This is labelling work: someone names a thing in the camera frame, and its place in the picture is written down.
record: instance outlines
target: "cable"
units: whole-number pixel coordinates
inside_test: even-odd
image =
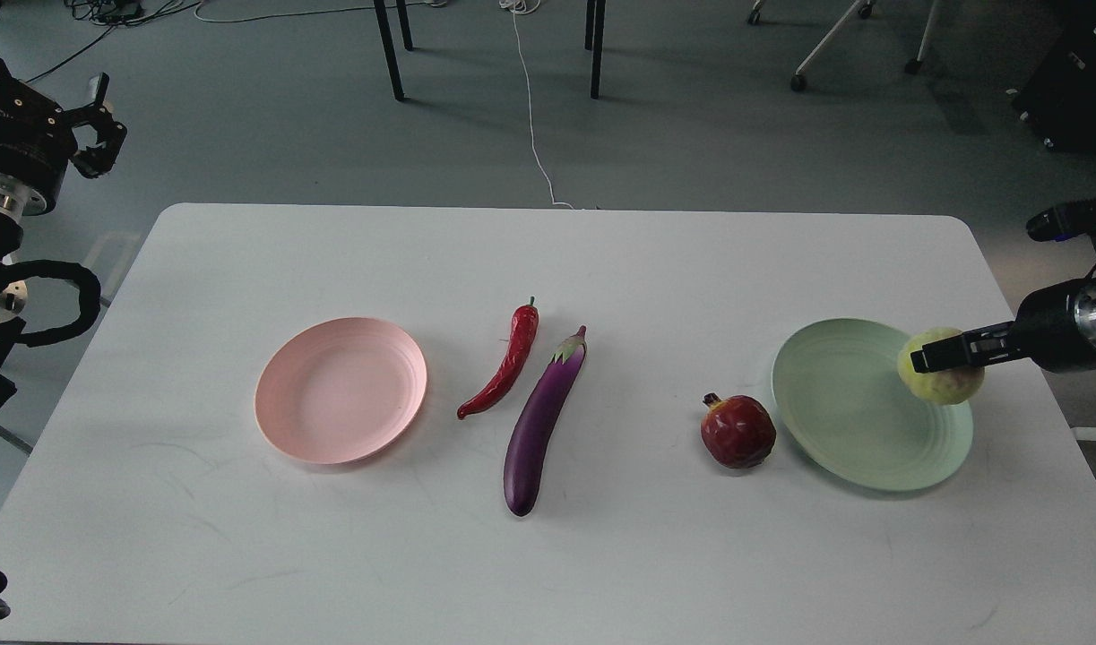
[[[73,20],[89,21],[92,24],[105,26],[105,31],[101,33],[101,36],[94,37],[89,45],[85,45],[85,47],[82,47],[81,49],[78,49],[69,55],[65,61],[60,61],[43,73],[28,79],[28,81],[26,81],[27,84],[28,82],[42,81],[43,78],[49,77],[53,72],[61,69],[69,61],[72,61],[73,58],[80,57],[81,54],[84,54],[90,47],[93,47],[101,42],[102,37],[110,36],[110,33],[118,26],[140,26],[151,21],[159,20],[159,18],[172,16],[175,13],[185,12],[187,9],[199,8],[199,4],[203,4],[204,0],[198,0],[189,4],[183,4],[182,0],[169,0],[167,3],[163,3],[161,8],[158,8],[157,12],[152,12],[147,16],[126,16],[117,18],[116,20],[106,20],[105,14],[107,12],[102,11],[106,4],[104,0],[61,0],[61,3],[64,8],[69,9]]]
[[[80,57],[81,54],[85,53],[85,49],[89,49],[90,47],[93,47],[99,42],[101,42],[102,37],[110,36],[110,32],[113,32],[113,30],[115,30],[115,28],[117,28],[117,25],[115,25],[115,24],[114,25],[110,25],[109,28],[106,28],[104,32],[101,33],[101,36],[94,37],[94,39],[92,42],[90,42],[89,45],[85,45],[85,47],[82,47],[81,49],[78,49],[77,51],[73,51],[70,57],[66,58],[65,61],[60,61],[57,65],[55,65],[54,67],[45,70],[43,73],[39,73],[39,74],[37,74],[36,77],[34,77],[32,79],[28,79],[28,81],[26,81],[26,83],[31,84],[31,82],[39,81],[41,79],[43,79],[45,77],[49,77],[49,74],[52,74],[53,72],[56,72],[57,70],[60,70],[62,68],[62,66],[66,65],[66,62],[72,61],[73,58]]]
[[[507,9],[509,12],[514,13],[516,16],[526,16],[528,13],[539,9],[540,1],[543,0],[536,0],[536,3],[529,7],[527,0],[499,0],[499,8]]]
[[[524,60],[524,46],[520,44],[520,27],[515,21],[515,16],[522,15],[527,15],[527,13],[512,12],[512,28],[515,30],[515,50],[520,54],[520,65],[524,66],[524,81],[526,81],[528,85],[528,130],[532,135],[532,156],[536,158],[536,165],[539,166],[539,172],[543,172],[544,178],[548,181],[548,195],[551,196],[551,205],[553,207],[568,207],[570,209],[575,209],[575,207],[568,204],[568,201],[556,200],[556,187],[552,186],[551,176],[548,176],[548,172],[544,170],[544,163],[539,160],[539,152],[536,151],[536,126],[532,118],[532,77],[528,73],[528,64]]]
[[[251,16],[251,18],[230,18],[229,20],[219,20],[218,18],[205,18],[201,15],[201,8],[208,4],[210,0],[204,0],[199,2],[199,7],[193,9],[193,16],[201,22],[213,23],[213,24],[235,24],[235,23],[249,23],[255,21],[265,21],[270,18],[298,18],[298,16],[319,16],[323,13],[344,13],[344,12],[365,12],[372,8],[343,8],[343,9],[319,9],[319,11],[312,12],[290,12],[290,13],[269,13],[264,16]],[[430,8],[443,8],[446,2],[437,3],[436,1],[420,1],[420,2],[406,2],[406,8],[414,8],[416,4],[427,4]]]

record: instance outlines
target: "purple eggplant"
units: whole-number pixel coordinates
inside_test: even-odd
[[[548,438],[559,419],[563,401],[572,391],[572,383],[587,355],[587,342],[581,326],[573,336],[556,347],[544,376],[524,404],[524,412],[515,422],[512,440],[504,459],[504,499],[512,514],[524,517],[530,514],[539,495],[539,476],[544,473],[544,457],[548,453]]]

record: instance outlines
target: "chair leg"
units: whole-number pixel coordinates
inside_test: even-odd
[[[392,97],[397,101],[403,101],[404,89],[400,87],[400,68],[396,66],[396,48],[392,46],[392,32],[388,28],[388,11],[385,9],[385,0],[372,0],[372,7],[376,10],[376,25],[380,28],[380,42],[385,46],[388,78],[392,81]]]
[[[922,45],[917,48],[916,57],[906,64],[906,73],[917,73],[917,70],[922,69],[922,61],[926,60],[926,54],[929,51],[929,37],[933,36],[934,27],[937,26],[937,13],[940,9],[940,0],[934,0],[934,3],[929,5],[929,16],[926,18],[926,31],[922,34]]]
[[[408,24],[408,2],[396,0],[396,15],[400,19],[400,35],[404,38],[404,49],[412,50],[412,30]]]
[[[604,61],[604,11],[607,0],[596,1],[596,24],[592,34],[592,99],[600,97],[600,72]]]
[[[819,44],[814,46],[814,49],[807,55],[804,60],[802,60],[802,65],[799,66],[799,69],[794,70],[795,78],[806,78],[807,68],[810,67],[810,62],[813,61],[820,53],[822,53],[822,49],[825,49],[830,45],[831,39],[834,38],[834,34],[843,30],[843,25],[846,24],[846,21],[850,20],[850,16],[854,15],[854,13],[859,9],[859,5],[863,5],[864,3],[864,0],[854,0],[854,2],[850,3],[850,8],[843,13],[843,16],[838,19],[837,23],[834,23],[834,26],[831,27],[830,32],[826,32],[826,36],[823,36],[823,39],[819,41]]]
[[[587,21],[583,25],[583,48],[592,50],[592,24],[596,20],[596,0],[587,0]]]

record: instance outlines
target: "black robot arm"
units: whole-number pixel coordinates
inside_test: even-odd
[[[1026,232],[1036,241],[1088,235],[1096,252],[1096,199],[1055,205],[1030,218]],[[1076,278],[1028,295],[1014,322],[964,332],[928,343],[910,355],[915,371],[985,367],[1030,358],[1047,371],[1096,370],[1096,266]]]

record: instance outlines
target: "chili pepper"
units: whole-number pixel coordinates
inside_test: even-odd
[[[528,352],[532,352],[536,327],[539,327],[539,311],[536,311],[535,304],[536,298],[532,297],[528,304],[516,309],[515,313],[512,314],[512,336],[507,342],[507,354],[504,355],[503,361],[499,365],[495,376],[491,377],[482,391],[479,391],[478,395],[472,396],[457,410],[458,419],[490,408],[512,389],[515,377],[518,377],[520,370],[524,369],[524,360],[527,360]]]

